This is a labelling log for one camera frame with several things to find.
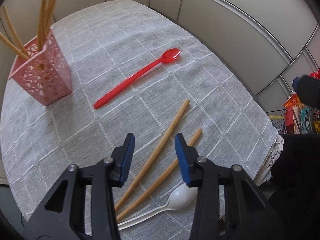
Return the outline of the bamboo chopstick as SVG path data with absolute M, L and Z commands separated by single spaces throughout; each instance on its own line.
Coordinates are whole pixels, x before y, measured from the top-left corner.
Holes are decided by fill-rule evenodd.
M 15 45 L 13 45 L 13 43 L 10 42 L 10 40 L 6 38 L 2 33 L 0 33 L 0 40 L 20 58 L 24 59 L 25 61 L 29 60 L 29 57 L 21 52 Z
M 48 5 L 46 7 L 46 10 L 44 11 L 45 12 L 45 15 L 44 15 L 44 26 L 43 26 L 44 27 L 44 29 L 43 29 L 44 38 L 47 37 L 47 34 L 49 32 L 51 18 L 53 16 L 53 11 L 54 11 L 56 2 L 57 2 L 57 0 L 49 0 L 48 1 Z
M 19 50 L 21 51 L 21 53 L 23 53 L 23 54 L 25 55 L 25 57 L 26 57 L 27 59 L 29 59 L 30 57 L 29 57 L 29 55 L 28 55 L 28 52 L 26 51 L 23 43 L 21 42 L 21 39 L 19 38 L 19 36 L 18 36 L 18 34 L 17 34 L 16 29 L 14 28 L 14 26 L 13 26 L 13 24 L 12 24 L 12 22 L 11 22 L 10 16 L 9 16 L 9 14 L 8 14 L 8 11 L 7 11 L 7 7 L 6 7 L 5 5 L 3 5 L 3 6 L 2 6 L 2 9 L 3 9 L 3 13 L 4 13 L 4 16 L 5 16 L 5 20 L 6 20 L 6 22 L 7 22 L 7 25 L 8 25 L 8 27 L 9 27 L 9 29 L 10 29 L 13 37 L 14 37 L 14 40 L 15 40 L 15 42 L 16 42 Z
M 126 209 L 124 209 L 123 211 L 121 211 L 121 213 L 117 214 L 117 222 L 120 222 L 121 220 L 123 220 L 125 217 L 127 217 L 134 209 L 136 209 L 137 207 L 139 207 L 142 203 L 144 203 L 145 200 L 147 200 L 148 198 L 150 198 L 152 196 L 152 194 L 166 181 L 166 179 L 168 178 L 168 176 L 170 176 L 170 174 L 174 171 L 174 169 L 178 166 L 178 160 L 175 158 L 169 165 L 167 165 L 167 168 L 157 177 L 157 179 L 149 185 L 149 187 L 147 187 L 143 193 L 141 193 L 134 202 L 132 202 L 128 207 L 126 207 Z
M 43 32 L 43 15 L 44 15 L 44 10 L 46 8 L 47 0 L 41 0 L 41 5 L 40 5 L 40 13 L 39 13 L 39 22 L 38 22 L 38 30 L 37 30 L 37 48 L 38 52 L 42 50 L 42 32 Z
M 184 102 L 182 103 L 182 105 L 181 105 L 180 109 L 178 110 L 177 114 L 173 118 L 170 126 L 168 127 L 168 129 L 164 133 L 163 137 L 161 138 L 160 142 L 158 143 L 156 148 L 153 150 L 153 152 L 150 154 L 149 158 L 147 159 L 147 161 L 145 162 L 145 164 L 143 165 L 143 167 L 141 168 L 139 173 L 136 175 L 135 179 L 130 184 L 130 186 L 128 187 L 126 192 L 123 194 L 123 196 L 120 198 L 120 200 L 118 200 L 118 202 L 116 203 L 115 211 L 118 211 L 124 205 L 124 203 L 127 201 L 129 196 L 131 196 L 133 191 L 139 185 L 140 181 L 145 177 L 145 175 L 147 174 L 147 172 L 150 169 L 150 167 L 156 161 L 156 159 L 159 156 L 161 150 L 163 149 L 163 147 L 167 143 L 168 139 L 170 138 L 171 134 L 173 133 L 175 127 L 177 126 L 177 124 L 179 123 L 181 118 L 183 117 L 186 109 L 188 108 L 189 102 L 190 102 L 189 99 L 185 99 L 184 100 Z

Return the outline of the red plastic spoon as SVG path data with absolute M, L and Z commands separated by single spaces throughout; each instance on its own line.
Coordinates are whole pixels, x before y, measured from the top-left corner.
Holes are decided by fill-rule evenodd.
M 116 85 L 116 87 L 108 91 L 99 100 L 97 100 L 93 105 L 94 109 L 99 109 L 104 105 L 106 105 L 110 100 L 112 100 L 114 97 L 120 94 L 129 85 L 131 85 L 133 82 L 135 82 L 137 79 L 139 79 L 141 76 L 146 74 L 148 71 L 150 71 L 153 67 L 157 66 L 158 64 L 174 62 L 180 56 L 180 53 L 181 52 L 178 48 L 171 48 L 166 50 L 159 59 L 156 59 L 155 61 L 151 62 L 147 66 L 143 67 L 142 69 L 137 71 L 135 74 L 131 75 L 130 77 L 128 77 L 127 79 L 125 79 L 124 81 Z

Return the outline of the snack packages in basket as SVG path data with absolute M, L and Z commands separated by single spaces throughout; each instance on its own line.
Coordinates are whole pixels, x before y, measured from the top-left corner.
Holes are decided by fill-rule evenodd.
M 308 76 L 319 79 L 319 71 Z M 268 112 L 276 130 L 284 134 L 319 134 L 319 109 L 303 104 L 295 90 L 283 104 L 283 109 Z

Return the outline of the white plastic spoon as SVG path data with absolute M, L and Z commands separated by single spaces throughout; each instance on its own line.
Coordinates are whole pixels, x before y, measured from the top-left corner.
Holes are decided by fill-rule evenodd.
M 119 223 L 118 229 L 121 231 L 130 228 L 160 214 L 161 212 L 179 211 L 193 202 L 197 197 L 197 191 L 198 187 L 188 187 L 187 185 L 182 184 L 174 189 L 165 205 L 156 207 L 144 214 L 138 215 L 135 218 Z

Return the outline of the pink perforated utensil holder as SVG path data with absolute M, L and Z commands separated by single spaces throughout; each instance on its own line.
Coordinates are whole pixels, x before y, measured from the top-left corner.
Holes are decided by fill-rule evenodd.
M 41 51 L 37 50 L 37 37 L 25 48 L 30 59 L 16 56 L 8 79 L 13 79 L 39 103 L 47 106 L 72 93 L 71 68 L 68 65 L 52 30 Z

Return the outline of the grey checked tablecloth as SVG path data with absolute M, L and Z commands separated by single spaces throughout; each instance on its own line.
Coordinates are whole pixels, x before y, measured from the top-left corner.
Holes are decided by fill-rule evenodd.
M 220 166 L 238 164 L 255 177 L 276 139 L 266 113 L 235 75 L 198 39 L 131 0 L 100 3 L 53 25 L 72 74 L 73 91 L 43 106 L 9 80 L 1 112 L 1 150 L 16 203 L 29 218 L 70 164 L 86 167 L 109 156 L 127 133 L 136 138 L 128 180 L 156 148 L 185 99 L 175 128 Z M 168 49 L 160 63 L 99 109 L 94 103 Z

